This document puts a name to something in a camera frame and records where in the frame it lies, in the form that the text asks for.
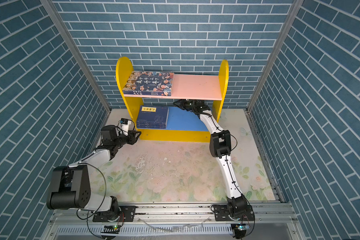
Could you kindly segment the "colourful illustrated thick book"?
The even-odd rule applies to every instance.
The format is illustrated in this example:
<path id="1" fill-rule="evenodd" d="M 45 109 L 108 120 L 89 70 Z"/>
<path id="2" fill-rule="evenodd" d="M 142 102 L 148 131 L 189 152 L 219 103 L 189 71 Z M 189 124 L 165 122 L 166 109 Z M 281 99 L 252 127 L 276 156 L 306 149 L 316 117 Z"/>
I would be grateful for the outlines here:
<path id="1" fill-rule="evenodd" d="M 123 88 L 125 95 L 164 96 L 172 95 L 175 74 L 171 72 L 133 71 Z"/>

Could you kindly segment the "blue book yellow label Yijing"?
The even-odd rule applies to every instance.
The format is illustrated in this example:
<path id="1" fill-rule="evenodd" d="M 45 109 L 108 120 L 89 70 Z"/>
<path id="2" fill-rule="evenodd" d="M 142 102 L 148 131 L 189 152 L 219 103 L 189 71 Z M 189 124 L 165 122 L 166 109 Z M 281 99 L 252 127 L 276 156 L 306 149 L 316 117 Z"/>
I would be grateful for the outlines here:
<path id="1" fill-rule="evenodd" d="M 138 126 L 137 129 L 165 130 L 166 126 Z"/>

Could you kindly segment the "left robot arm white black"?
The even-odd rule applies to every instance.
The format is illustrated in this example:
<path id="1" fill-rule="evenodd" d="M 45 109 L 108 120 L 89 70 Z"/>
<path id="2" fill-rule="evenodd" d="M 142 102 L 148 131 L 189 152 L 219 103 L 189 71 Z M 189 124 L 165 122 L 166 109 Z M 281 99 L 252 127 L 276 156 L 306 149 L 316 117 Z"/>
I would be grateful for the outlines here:
<path id="1" fill-rule="evenodd" d="M 97 172 L 104 177 L 100 166 L 111 161 L 124 145 L 133 145 L 141 132 L 130 129 L 133 121 L 122 118 L 118 125 L 101 129 L 101 143 L 83 159 L 68 166 L 59 166 L 52 172 L 47 194 L 50 210 L 84 210 L 93 212 L 94 220 L 115 222 L 122 217 L 116 197 L 91 191 L 90 175 Z"/>

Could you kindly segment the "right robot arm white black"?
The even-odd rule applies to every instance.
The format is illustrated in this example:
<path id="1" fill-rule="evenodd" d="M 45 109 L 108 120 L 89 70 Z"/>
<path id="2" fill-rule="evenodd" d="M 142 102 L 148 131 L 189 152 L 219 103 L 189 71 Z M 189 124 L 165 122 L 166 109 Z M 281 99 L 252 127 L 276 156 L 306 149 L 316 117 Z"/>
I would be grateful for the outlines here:
<path id="1" fill-rule="evenodd" d="M 227 195 L 227 208 L 232 220 L 255 221 L 251 204 L 241 191 L 235 176 L 231 161 L 231 133 L 224 130 L 214 118 L 211 109 L 203 100 L 178 100 L 174 106 L 187 112 L 192 112 L 204 123 L 211 134 L 210 153 L 221 169 Z"/>

